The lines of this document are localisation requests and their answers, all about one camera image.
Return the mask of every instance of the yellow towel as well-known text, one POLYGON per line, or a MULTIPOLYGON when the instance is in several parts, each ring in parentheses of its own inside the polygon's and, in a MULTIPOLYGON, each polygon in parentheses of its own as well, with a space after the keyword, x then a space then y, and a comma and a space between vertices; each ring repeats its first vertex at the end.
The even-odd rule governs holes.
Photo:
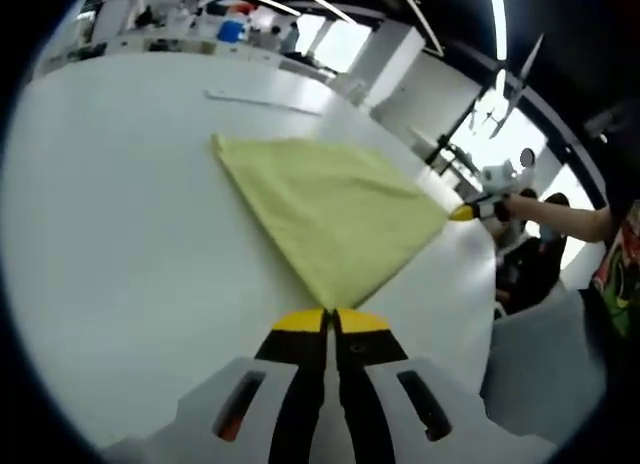
POLYGON ((303 139, 212 143, 291 266, 327 309, 360 304, 447 213, 380 155, 303 139))

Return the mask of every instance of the yellow cloth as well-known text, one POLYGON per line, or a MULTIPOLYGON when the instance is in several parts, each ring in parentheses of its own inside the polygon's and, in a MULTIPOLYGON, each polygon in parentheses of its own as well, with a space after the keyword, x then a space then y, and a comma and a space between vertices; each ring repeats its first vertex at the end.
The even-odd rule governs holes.
POLYGON ((380 155, 303 139, 213 148, 318 302, 353 307, 443 228, 447 213, 380 155))

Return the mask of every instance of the white desk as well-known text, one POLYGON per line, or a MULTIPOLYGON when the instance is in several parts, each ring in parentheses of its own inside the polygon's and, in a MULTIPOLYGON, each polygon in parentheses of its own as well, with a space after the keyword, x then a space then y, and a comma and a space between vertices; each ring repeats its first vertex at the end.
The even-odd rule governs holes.
MULTIPOLYGON (((44 383, 97 445, 168 422, 180 396, 253 355, 275 320, 315 306, 212 158, 213 132, 378 149, 448 208, 459 202, 367 116, 291 73, 150 53, 32 82, 3 169, 6 282, 44 383), (322 115, 208 100, 205 89, 322 115)), ((450 224, 364 309, 388 317, 411 355, 432 356, 477 390, 492 256, 479 224, 450 224)))

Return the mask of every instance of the white table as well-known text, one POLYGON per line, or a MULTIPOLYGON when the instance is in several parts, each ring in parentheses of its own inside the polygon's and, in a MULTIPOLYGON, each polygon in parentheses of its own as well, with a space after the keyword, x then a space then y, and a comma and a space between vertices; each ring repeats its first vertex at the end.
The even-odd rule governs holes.
MULTIPOLYGON (((253 355, 315 303, 212 158, 213 133, 309 136, 377 149, 447 208, 458 198, 326 86, 189 54, 106 56, 25 90, 9 135, 2 259, 43 382, 94 444, 144 436, 180 396, 253 355), (321 115, 208 100, 204 90, 321 115)), ((363 307, 478 390, 493 313, 491 240, 449 224, 363 307)))

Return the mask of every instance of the table surface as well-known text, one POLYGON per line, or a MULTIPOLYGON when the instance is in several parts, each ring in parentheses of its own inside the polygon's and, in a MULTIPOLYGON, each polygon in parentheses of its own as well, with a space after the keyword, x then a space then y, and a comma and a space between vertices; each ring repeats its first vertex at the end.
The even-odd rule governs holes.
MULTIPOLYGON (((169 422, 182 395, 252 356, 279 317, 316 306, 212 158, 213 132, 377 149, 445 208, 460 202, 368 116, 292 73, 153 53, 36 79, 3 169, 7 291, 43 383, 95 445, 169 422)), ((479 223, 449 223, 362 309, 388 318, 410 356, 432 358, 477 391, 494 267, 479 223)))

